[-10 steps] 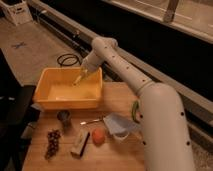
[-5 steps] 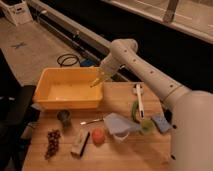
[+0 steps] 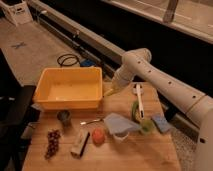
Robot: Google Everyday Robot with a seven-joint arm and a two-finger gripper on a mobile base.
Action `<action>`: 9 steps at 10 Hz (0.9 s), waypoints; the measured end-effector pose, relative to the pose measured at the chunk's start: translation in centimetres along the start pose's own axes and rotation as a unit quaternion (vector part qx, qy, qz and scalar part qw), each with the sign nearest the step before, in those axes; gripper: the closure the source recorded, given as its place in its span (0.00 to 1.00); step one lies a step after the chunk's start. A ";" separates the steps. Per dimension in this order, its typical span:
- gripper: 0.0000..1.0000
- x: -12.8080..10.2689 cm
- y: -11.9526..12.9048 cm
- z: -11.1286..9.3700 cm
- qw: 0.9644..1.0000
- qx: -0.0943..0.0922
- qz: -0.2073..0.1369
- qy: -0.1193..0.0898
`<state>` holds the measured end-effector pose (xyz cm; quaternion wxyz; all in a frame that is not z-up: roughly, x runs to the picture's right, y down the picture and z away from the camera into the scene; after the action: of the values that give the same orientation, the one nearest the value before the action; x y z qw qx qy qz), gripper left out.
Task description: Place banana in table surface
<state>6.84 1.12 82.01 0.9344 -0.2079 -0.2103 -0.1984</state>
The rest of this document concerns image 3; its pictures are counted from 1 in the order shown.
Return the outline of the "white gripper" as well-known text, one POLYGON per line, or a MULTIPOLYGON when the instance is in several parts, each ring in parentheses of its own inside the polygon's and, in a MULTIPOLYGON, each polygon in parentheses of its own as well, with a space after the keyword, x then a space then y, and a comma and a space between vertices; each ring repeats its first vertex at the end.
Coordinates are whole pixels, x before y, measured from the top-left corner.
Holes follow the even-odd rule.
POLYGON ((112 78, 111 88, 113 91, 124 91, 127 86, 132 82, 134 74, 124 65, 118 68, 112 78))

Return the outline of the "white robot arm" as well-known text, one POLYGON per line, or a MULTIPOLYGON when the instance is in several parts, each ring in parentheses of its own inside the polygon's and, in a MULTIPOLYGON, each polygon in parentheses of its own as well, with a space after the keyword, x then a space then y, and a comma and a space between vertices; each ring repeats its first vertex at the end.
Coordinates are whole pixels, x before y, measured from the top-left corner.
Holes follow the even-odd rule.
POLYGON ((199 128, 195 171, 213 171, 213 98, 152 66, 151 57, 147 48, 125 52, 112 79, 113 89, 121 91, 135 76, 154 86, 199 128))

